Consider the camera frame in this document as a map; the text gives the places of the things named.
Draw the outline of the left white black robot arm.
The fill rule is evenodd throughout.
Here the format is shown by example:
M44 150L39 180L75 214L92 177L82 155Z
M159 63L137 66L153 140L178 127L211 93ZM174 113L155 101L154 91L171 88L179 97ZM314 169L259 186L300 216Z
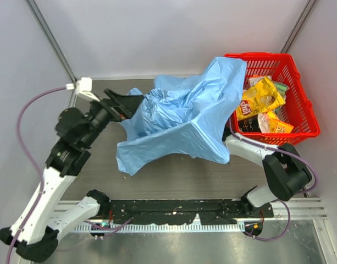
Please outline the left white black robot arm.
M44 169L38 169L40 183L18 220L0 230L0 241L27 262L42 263L59 242L81 222L110 212L109 197L89 191L73 208L51 219L58 202L90 158L89 149L110 122L131 119L143 95L120 95L106 89L105 98L90 95L90 109L75 107L61 112L55 130L59 137Z

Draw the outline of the light blue folding umbrella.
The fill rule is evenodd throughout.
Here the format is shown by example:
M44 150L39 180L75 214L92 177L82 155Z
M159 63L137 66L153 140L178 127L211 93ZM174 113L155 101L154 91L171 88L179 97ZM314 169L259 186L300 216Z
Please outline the light blue folding umbrella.
M216 57L200 75L159 75L131 119L122 122L127 138L118 143L118 169L134 175L170 154L226 164L223 144L229 117L241 102L247 64Z

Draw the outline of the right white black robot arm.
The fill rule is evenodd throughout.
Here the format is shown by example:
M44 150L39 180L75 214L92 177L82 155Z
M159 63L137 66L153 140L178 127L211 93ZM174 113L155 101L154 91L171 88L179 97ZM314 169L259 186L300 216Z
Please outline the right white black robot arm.
M289 201L313 179L306 162L292 144L277 146L251 140L234 133L231 125L225 127L222 139L231 155L260 166L266 176L266 184L255 186L241 197L247 215L275 200Z

